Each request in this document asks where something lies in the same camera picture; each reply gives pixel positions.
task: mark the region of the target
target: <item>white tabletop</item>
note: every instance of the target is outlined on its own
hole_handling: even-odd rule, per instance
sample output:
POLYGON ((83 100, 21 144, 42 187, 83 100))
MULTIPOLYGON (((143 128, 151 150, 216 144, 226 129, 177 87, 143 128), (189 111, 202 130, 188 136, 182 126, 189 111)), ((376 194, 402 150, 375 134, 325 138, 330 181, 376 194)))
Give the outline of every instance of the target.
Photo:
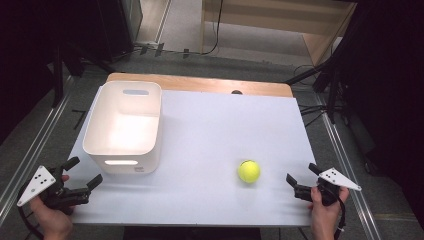
POLYGON ((70 157, 81 162, 66 186, 84 185, 98 173, 103 183, 90 202, 76 207, 75 223, 177 226, 306 226, 308 202, 294 198, 290 173, 312 186, 315 163, 296 99, 163 91, 159 167, 147 175, 103 172, 83 151, 88 114, 70 157), (254 184, 238 165, 261 166, 254 184))

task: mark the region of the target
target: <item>black cable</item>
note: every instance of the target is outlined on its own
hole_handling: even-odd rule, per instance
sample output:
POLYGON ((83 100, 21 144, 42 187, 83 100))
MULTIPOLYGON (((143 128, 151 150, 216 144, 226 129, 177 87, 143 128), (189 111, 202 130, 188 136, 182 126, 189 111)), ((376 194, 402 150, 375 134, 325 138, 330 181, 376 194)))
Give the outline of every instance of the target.
POLYGON ((303 232, 303 229, 301 227, 298 227, 297 229, 299 229, 300 234, 302 234, 303 238, 305 240, 308 240, 308 237, 306 236, 306 234, 303 232))
POLYGON ((311 125, 313 122, 315 122, 322 114, 324 114, 324 112, 321 112, 318 116, 316 116, 310 122, 308 122, 307 124, 305 124, 305 128, 308 127, 309 125, 311 125))
POLYGON ((213 30, 213 35, 215 36, 215 38, 217 38, 216 41, 218 41, 217 31, 215 30, 215 22, 212 22, 212 30, 213 30))
MULTIPOLYGON (((23 192, 25 191, 25 188, 28 186, 29 181, 25 182, 25 184, 22 185, 22 187, 19 189, 18 197, 17 199, 21 198, 23 192)), ((31 223, 28 221, 27 217, 25 216, 24 210, 22 207, 18 207, 19 216, 21 216, 22 221, 24 221, 25 226, 28 228, 29 231, 31 231, 32 234, 34 234, 38 239, 43 240, 44 236, 41 234, 36 227, 32 226, 31 223)))
POLYGON ((87 114, 87 111, 72 109, 72 112, 81 113, 80 118, 78 119, 77 123, 74 126, 74 130, 76 130, 78 128, 78 126, 81 124, 81 122, 84 119, 85 115, 87 114))
POLYGON ((34 214, 34 212, 30 212, 28 215, 25 216, 25 218, 29 218, 33 214, 34 214))
POLYGON ((157 50, 155 48, 149 48, 149 47, 147 47, 147 50, 160 51, 160 52, 166 52, 166 53, 176 53, 176 54, 183 54, 183 55, 200 55, 200 56, 208 55, 208 54, 212 53, 216 49, 216 47, 218 46, 218 42, 219 42, 219 25, 221 23, 221 15, 222 15, 222 5, 223 5, 223 3, 224 3, 224 0, 221 0, 221 5, 219 7, 218 24, 216 26, 216 34, 215 34, 216 41, 215 41, 215 45, 213 46, 213 48, 209 52, 205 52, 205 53, 201 53, 201 52, 180 52, 180 51, 172 51, 172 50, 157 50))
POLYGON ((306 112, 306 111, 308 111, 310 109, 315 109, 314 111, 316 111, 316 110, 325 110, 325 107, 326 106, 324 106, 324 105, 309 106, 309 107, 305 107, 304 109, 301 109, 300 112, 303 113, 303 112, 306 112))
POLYGON ((132 50, 132 51, 130 51, 130 52, 127 52, 127 53, 124 53, 124 54, 121 54, 121 55, 119 55, 119 56, 115 56, 114 57, 114 63, 116 63, 116 62, 119 62, 119 61, 121 61, 125 56, 128 56, 128 55, 131 55, 131 54, 133 54, 133 53, 135 53, 135 52, 139 52, 139 51, 141 51, 142 50, 142 48, 136 48, 136 49, 134 49, 134 50, 132 50))
POLYGON ((26 237, 25 237, 25 239, 24 240, 28 240, 30 237, 31 237, 31 235, 32 235, 33 233, 30 231, 27 235, 26 235, 26 237))
POLYGON ((332 197, 336 198, 337 201, 340 203, 340 208, 342 209, 342 216, 340 217, 339 225, 337 226, 337 230, 334 233, 334 240, 339 239, 340 233, 343 230, 343 228, 346 226, 346 206, 344 205, 343 201, 340 199, 339 195, 335 195, 332 191, 327 189, 324 186, 321 186, 322 189, 324 189, 327 193, 329 193, 332 197))
POLYGON ((313 106, 310 106, 310 105, 302 105, 302 104, 297 104, 299 107, 313 107, 313 106))
POLYGON ((298 106, 299 107, 303 107, 304 109, 302 109, 302 110, 316 108, 316 107, 326 107, 326 105, 322 105, 322 104, 320 104, 320 105, 312 105, 312 106, 306 106, 306 105, 298 105, 298 106))
MULTIPOLYGON (((294 69, 294 71, 293 71, 293 77, 296 77, 296 71, 299 68, 301 68, 301 67, 307 67, 307 66, 308 67, 312 67, 312 69, 315 69, 313 65, 300 65, 299 67, 297 67, 297 68, 294 69)), ((306 83, 303 83, 302 81, 299 81, 299 83, 302 84, 302 85, 306 85, 306 86, 312 86, 312 84, 306 84, 306 83)))
POLYGON ((305 115, 315 113, 315 112, 318 112, 318 111, 322 111, 322 109, 314 109, 314 110, 304 111, 304 112, 301 112, 300 115, 305 116, 305 115))

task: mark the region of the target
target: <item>tennis ball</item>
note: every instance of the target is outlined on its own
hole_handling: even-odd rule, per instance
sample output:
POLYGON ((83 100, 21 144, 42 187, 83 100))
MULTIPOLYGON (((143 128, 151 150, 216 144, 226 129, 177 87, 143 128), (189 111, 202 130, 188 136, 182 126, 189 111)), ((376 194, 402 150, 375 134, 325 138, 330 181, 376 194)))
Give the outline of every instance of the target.
POLYGON ((255 161, 247 160, 238 167, 238 174, 241 180, 247 183, 254 183, 261 175, 261 168, 255 161))

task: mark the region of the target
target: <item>white plastic basket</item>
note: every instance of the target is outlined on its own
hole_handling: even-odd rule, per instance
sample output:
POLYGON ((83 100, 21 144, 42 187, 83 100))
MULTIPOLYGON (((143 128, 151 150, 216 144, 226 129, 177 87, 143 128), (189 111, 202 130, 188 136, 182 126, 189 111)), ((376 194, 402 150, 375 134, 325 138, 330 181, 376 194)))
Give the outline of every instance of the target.
POLYGON ((94 104, 83 149, 108 173, 150 173, 159 164, 161 96, 156 83, 112 81, 94 104))

